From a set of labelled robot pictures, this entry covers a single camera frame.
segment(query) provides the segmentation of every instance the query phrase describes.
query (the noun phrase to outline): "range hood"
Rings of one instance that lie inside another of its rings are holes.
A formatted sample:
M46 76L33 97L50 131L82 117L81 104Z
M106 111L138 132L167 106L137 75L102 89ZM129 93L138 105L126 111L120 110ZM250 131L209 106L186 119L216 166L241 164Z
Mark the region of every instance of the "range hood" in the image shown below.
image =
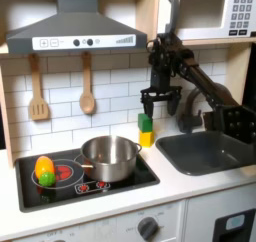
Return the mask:
M98 0L57 0L58 13L7 35L9 53L143 48L147 35L98 13Z

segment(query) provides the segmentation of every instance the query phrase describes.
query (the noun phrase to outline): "wooden spoon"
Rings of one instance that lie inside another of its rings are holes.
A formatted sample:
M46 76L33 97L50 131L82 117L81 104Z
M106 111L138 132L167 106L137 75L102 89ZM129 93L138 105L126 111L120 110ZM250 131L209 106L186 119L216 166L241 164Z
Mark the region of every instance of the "wooden spoon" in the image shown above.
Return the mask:
M39 58L36 54L29 55L32 71L33 99L29 104L29 114L32 120L47 119L49 115L48 105L41 95Z
M95 108L95 99L91 93L91 55L82 54L84 62L84 93L80 97L80 107L85 114L92 114Z

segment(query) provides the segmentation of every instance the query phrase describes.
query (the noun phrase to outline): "sink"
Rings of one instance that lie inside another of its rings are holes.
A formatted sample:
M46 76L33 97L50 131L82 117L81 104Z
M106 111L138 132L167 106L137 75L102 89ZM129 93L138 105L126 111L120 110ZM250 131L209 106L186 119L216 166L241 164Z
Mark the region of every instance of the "sink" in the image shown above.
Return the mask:
M156 147L180 172L204 175L256 163L252 145L219 132L161 138Z

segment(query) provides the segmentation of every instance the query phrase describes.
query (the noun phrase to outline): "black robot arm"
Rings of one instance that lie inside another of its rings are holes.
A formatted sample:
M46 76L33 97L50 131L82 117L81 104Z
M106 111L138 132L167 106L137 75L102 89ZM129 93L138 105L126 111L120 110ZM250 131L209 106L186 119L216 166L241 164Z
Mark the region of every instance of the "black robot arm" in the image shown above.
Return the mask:
M207 130L221 131L248 144L255 142L256 113L240 106L227 91L220 90L200 69L193 52L185 48L174 33L159 34L151 43L151 86L141 91L141 101L150 118L157 101L167 101L168 113L175 114L182 88L170 86L170 82L179 75L193 83L212 107L213 111L203 116Z

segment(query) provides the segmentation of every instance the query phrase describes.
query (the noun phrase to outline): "stovetop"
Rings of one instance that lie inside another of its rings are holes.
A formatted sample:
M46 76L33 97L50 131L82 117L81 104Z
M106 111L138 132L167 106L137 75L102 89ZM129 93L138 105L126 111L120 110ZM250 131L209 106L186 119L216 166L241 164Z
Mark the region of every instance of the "stovetop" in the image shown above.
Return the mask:
M127 179L105 183L93 181L73 160L80 149L47 154L55 164L56 185L43 188L37 182L34 167L39 156L20 158L16 161L16 176L19 205L22 212L31 212L50 207L70 204L82 200L108 196L129 190L158 184L160 181L146 162L138 156L136 168Z

